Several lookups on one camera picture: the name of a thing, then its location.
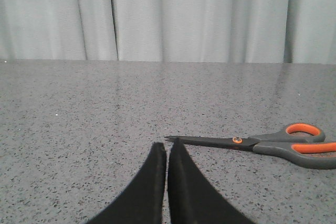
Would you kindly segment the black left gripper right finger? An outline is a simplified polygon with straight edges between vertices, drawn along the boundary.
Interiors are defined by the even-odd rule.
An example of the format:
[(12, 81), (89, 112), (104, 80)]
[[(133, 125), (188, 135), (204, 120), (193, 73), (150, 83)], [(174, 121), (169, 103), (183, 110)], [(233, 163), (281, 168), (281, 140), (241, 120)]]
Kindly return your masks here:
[(167, 192), (171, 223), (253, 223), (210, 184), (180, 140), (170, 152)]

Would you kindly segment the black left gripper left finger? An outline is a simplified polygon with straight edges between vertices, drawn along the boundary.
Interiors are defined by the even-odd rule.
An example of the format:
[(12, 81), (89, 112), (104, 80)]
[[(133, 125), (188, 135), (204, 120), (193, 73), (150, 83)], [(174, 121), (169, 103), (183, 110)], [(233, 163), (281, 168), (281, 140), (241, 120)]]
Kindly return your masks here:
[(153, 143), (141, 169), (125, 190), (89, 223), (161, 223), (166, 151)]

